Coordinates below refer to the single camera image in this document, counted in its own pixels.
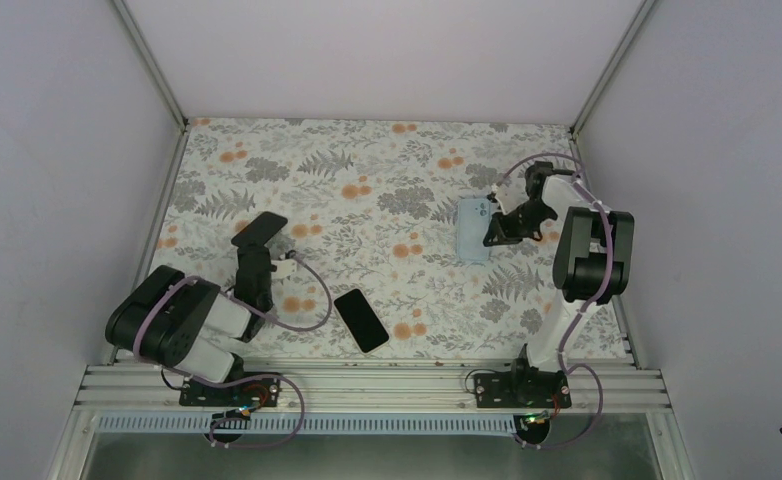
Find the black phone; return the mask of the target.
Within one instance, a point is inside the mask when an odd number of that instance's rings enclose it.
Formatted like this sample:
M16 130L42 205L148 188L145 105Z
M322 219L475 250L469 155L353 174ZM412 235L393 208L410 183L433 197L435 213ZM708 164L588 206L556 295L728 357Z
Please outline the black phone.
M231 244L236 248L248 245L264 246L287 224L286 217L269 211L261 212L232 237Z

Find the light blue phone case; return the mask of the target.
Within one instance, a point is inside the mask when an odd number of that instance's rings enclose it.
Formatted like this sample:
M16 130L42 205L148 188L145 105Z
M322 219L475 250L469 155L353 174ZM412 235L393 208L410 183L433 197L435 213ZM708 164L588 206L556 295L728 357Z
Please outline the light blue phone case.
M491 220L491 203L486 198L464 198L457 207L456 251L465 262L485 262L490 248L484 238Z

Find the black smartphone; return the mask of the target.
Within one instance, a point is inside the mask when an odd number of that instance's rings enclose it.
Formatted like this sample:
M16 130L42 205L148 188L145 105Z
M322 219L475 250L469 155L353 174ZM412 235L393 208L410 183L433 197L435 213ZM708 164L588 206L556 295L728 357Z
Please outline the black smartphone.
M362 353L385 345L390 335L360 289L351 289L333 300L334 308Z

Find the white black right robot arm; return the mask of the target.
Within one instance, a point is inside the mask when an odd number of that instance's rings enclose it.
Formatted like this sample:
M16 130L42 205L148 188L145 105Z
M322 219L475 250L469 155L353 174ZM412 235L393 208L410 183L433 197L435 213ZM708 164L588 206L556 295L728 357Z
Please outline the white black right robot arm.
M513 361L511 399L532 407L547 393L542 374L567 374L566 352L591 316L624 292L629 282L634 217L595 197L579 171L556 167L535 156L524 173L525 199L517 200L495 182L487 196L497 206L483 244L510 246L543 237L543 225L562 225L552 264L556 288L540 330Z

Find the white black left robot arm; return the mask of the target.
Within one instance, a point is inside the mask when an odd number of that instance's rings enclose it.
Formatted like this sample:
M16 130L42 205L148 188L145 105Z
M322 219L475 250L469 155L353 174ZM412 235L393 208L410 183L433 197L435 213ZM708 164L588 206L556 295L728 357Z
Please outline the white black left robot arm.
M252 340L273 308L276 271L264 244L238 246L237 259L229 294L175 268L156 268L110 315L106 340L141 361L205 381L206 392L219 404L237 402L245 391L243 362L202 333L209 329L243 343Z

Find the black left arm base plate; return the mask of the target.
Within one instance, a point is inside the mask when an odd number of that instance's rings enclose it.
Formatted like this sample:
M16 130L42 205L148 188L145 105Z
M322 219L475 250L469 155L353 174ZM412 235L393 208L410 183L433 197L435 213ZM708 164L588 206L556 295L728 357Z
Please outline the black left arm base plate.
M281 382L263 378L237 386L215 388L197 381L185 381L179 397L184 407L217 407L225 409L257 409L276 407Z

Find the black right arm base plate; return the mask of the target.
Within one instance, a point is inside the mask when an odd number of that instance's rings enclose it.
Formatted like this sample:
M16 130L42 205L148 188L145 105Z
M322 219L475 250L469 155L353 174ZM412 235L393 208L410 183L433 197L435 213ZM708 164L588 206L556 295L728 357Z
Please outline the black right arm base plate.
M528 374L511 372L480 373L474 376L478 408L570 408L572 399L566 375L537 371Z

